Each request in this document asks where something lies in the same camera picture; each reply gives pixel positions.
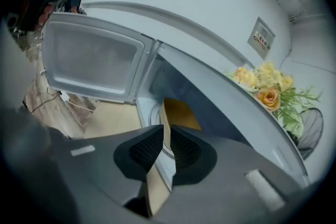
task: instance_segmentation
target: yellow flower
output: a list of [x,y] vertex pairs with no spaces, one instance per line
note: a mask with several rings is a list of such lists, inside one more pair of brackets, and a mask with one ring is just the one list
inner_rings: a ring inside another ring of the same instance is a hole
[[244,84],[249,88],[253,88],[257,85],[257,78],[252,71],[248,71],[244,67],[239,67],[234,73],[234,80]]
[[270,88],[282,81],[281,72],[274,68],[272,62],[264,62],[254,71],[258,78],[258,88]]
[[257,69],[258,73],[271,74],[274,71],[272,62],[263,62]]
[[269,112],[274,112],[280,107],[280,93],[275,88],[263,88],[255,97],[263,103]]
[[283,75],[282,80],[280,82],[281,91],[286,91],[287,89],[293,86],[293,77],[289,75]]

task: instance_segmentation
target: electrical cable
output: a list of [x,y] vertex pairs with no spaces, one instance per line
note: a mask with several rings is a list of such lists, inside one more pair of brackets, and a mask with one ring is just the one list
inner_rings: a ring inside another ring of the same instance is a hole
[[78,107],[78,108],[80,108],[80,109],[85,109],[85,110],[94,112],[94,110],[89,109],[89,108],[85,108],[84,106],[80,106],[80,105],[74,104],[74,103],[72,103],[72,102],[70,102],[70,101],[67,101],[67,102],[70,103],[70,104],[72,104],[72,105],[74,105],[74,106],[76,106],[76,107]]
[[320,69],[320,70],[323,70],[323,71],[326,71],[326,72],[330,72],[332,74],[336,74],[336,72],[334,71],[331,71],[331,70],[328,70],[326,68],[323,68],[323,67],[317,67],[317,66],[314,66],[314,65],[311,65],[309,63],[304,63],[304,62],[296,62],[296,61],[293,61],[294,63],[299,63],[300,65],[305,65],[305,66],[309,66],[309,67],[314,67],[314,68],[317,68],[317,69]]
[[55,95],[57,95],[58,93],[61,93],[61,92],[57,91],[56,93],[49,93],[49,87],[47,87],[47,93],[51,96],[55,96]]
[[27,104],[26,104],[25,100],[22,100],[22,104],[24,105],[24,107],[26,108],[26,110],[29,111],[29,109],[28,109],[28,107],[27,107]]
[[288,52],[288,54],[286,55],[286,57],[282,60],[282,62],[281,62],[281,65],[280,65],[280,67],[279,67],[279,69],[281,69],[281,67],[282,67],[282,64],[283,64],[283,62],[287,59],[287,57],[290,55],[290,53],[292,52],[292,48],[290,48],[290,50],[289,50],[289,52]]
[[[159,109],[159,107],[160,107],[159,104],[156,104],[156,105],[152,106],[152,108],[151,108],[151,110],[150,110],[150,112],[149,112],[149,117],[148,117],[149,125],[152,125],[153,112],[154,112],[155,109],[158,109],[158,112],[157,112],[157,114],[156,114],[156,116],[155,116],[155,118],[156,118],[156,122],[157,122],[158,124],[161,124],[161,119],[160,119],[160,109]],[[172,155],[172,154],[170,154],[170,152],[168,152],[165,148],[162,148],[161,151],[162,151],[165,155],[167,155],[169,158],[171,158],[171,159],[175,159],[175,156]]]
[[35,110],[37,110],[38,108],[40,108],[42,105],[44,105],[45,103],[48,103],[48,102],[50,102],[50,101],[52,101],[52,100],[54,100],[56,97],[58,97],[60,95],[60,93],[58,93],[54,98],[52,98],[52,99],[49,99],[49,100],[47,100],[47,101],[44,101],[42,104],[40,104],[39,106],[37,106],[37,107],[35,107],[32,111],[31,111],[31,113],[33,113]]

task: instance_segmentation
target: black fabric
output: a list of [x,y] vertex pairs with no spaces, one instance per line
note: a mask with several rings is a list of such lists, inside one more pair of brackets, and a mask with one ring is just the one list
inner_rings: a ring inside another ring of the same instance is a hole
[[66,0],[64,11],[71,12],[71,7],[73,6],[77,7],[77,11],[78,11],[81,1],[82,0]]
[[152,168],[163,147],[163,125],[127,140],[113,153],[115,164],[125,177],[146,182],[146,174]]
[[170,147],[175,156],[176,174],[173,186],[191,185],[201,182],[215,167],[217,153],[215,149],[176,125],[171,127]]

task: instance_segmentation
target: backpack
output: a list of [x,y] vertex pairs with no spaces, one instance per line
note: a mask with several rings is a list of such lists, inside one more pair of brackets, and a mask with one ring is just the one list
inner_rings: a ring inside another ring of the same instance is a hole
[[65,3],[66,3],[67,0],[60,0],[57,4],[57,7],[56,7],[56,12],[64,12],[65,10]]

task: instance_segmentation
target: label sticker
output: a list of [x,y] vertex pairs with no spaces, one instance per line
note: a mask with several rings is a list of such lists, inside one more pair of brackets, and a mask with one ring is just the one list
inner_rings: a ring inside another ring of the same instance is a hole
[[78,148],[76,150],[72,150],[70,151],[70,153],[72,154],[73,157],[84,154],[84,153],[89,153],[92,151],[95,151],[96,149],[94,148],[94,146],[89,145],[89,146],[85,146],[85,147],[81,147]]

